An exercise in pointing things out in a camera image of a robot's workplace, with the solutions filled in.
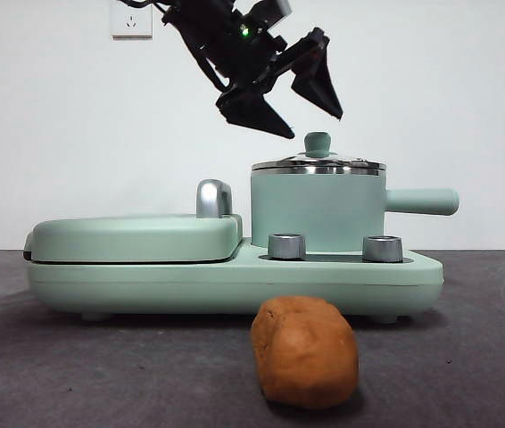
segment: white wall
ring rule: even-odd
[[[268,98],[292,142],[227,125],[157,11],[153,40],[113,41],[108,0],[0,1],[0,249],[47,219],[195,212],[206,177],[231,184],[250,234],[250,166],[311,130],[387,163],[392,188],[459,191],[453,217],[387,214],[410,248],[505,248],[505,0],[291,4],[275,33],[328,33],[344,107],[338,122],[281,78]]]

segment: brown dough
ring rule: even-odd
[[[346,401],[358,383],[352,328],[323,299],[265,301],[252,322],[252,347],[264,396],[308,409]]]

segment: dark gray tabletop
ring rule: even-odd
[[[0,427],[505,427],[505,251],[422,251],[445,268],[426,313],[349,317],[360,383],[321,412],[269,404],[253,317],[117,316],[88,324],[28,291],[0,251]]]

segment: electrical socket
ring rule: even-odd
[[[151,5],[136,9],[125,5],[120,0],[110,0],[110,2],[114,38],[151,38],[153,36],[153,7]]]

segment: appliance base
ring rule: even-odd
[[[30,290],[46,305],[103,320],[111,314],[255,314],[267,299],[308,295],[345,315],[392,323],[425,311],[443,287],[443,265],[405,251],[404,263],[279,261],[249,238],[231,259],[215,263],[29,263]]]

